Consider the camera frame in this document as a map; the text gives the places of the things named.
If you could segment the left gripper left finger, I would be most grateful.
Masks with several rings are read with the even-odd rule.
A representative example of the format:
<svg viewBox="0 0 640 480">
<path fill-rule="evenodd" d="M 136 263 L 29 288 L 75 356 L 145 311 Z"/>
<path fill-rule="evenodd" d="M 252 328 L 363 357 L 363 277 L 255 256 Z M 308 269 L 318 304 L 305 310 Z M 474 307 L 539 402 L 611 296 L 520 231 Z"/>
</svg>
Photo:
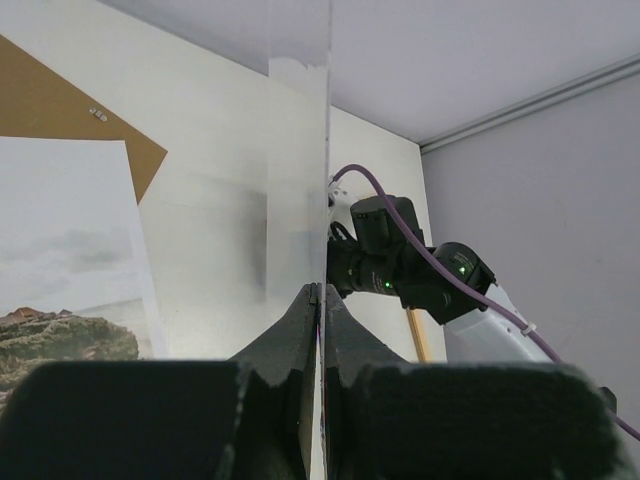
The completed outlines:
<svg viewBox="0 0 640 480">
<path fill-rule="evenodd" d="M 36 368 L 1 417 L 5 479 L 305 479 L 320 293 L 233 357 Z"/>
</svg>

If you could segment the clear acrylic sheet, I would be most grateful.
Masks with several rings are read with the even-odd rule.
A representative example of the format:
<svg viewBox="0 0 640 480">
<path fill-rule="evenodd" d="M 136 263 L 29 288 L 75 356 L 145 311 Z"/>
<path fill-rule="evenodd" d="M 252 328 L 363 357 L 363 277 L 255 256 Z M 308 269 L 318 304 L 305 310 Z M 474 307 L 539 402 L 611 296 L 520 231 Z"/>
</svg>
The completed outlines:
<svg viewBox="0 0 640 480">
<path fill-rule="evenodd" d="M 328 213 L 332 4 L 272 1 L 268 24 L 268 311 L 287 393 L 283 450 L 295 479 L 323 479 L 320 326 Z"/>
</svg>

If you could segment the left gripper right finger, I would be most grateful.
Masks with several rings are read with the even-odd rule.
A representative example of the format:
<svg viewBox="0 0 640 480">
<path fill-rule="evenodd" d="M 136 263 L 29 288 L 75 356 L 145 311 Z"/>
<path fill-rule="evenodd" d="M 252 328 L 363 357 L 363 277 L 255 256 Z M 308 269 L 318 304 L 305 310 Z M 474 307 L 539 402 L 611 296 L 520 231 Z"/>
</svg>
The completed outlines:
<svg viewBox="0 0 640 480">
<path fill-rule="evenodd" d="M 330 479 L 635 479 L 598 389 L 554 363 L 418 364 L 326 293 Z"/>
</svg>

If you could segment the light wooden picture frame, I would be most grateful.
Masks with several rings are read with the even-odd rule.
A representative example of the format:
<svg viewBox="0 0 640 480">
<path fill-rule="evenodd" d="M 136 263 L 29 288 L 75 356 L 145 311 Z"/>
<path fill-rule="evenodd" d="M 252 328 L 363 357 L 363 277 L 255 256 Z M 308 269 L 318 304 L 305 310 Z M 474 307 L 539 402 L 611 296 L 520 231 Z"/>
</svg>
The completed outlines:
<svg viewBox="0 0 640 480">
<path fill-rule="evenodd" d="M 418 360 L 422 363 L 428 363 L 432 360 L 432 355 L 420 312 L 413 309 L 407 309 L 406 316 Z"/>
</svg>

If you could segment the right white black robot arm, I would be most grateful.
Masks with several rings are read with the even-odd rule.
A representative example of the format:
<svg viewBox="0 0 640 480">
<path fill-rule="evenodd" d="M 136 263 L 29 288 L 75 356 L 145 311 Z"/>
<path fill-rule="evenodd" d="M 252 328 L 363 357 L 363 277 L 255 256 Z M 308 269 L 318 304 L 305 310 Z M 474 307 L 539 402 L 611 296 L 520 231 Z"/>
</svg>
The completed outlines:
<svg viewBox="0 0 640 480">
<path fill-rule="evenodd" d="M 342 298 L 353 293 L 395 297 L 405 309 L 424 310 L 443 328 L 451 362 L 552 362 L 526 320 L 513 323 L 476 300 L 482 295 L 516 309 L 493 271 L 468 246 L 428 248 L 428 262 L 408 235 L 424 238 L 412 201 L 389 196 L 358 200 L 329 192 L 327 282 Z"/>
</svg>

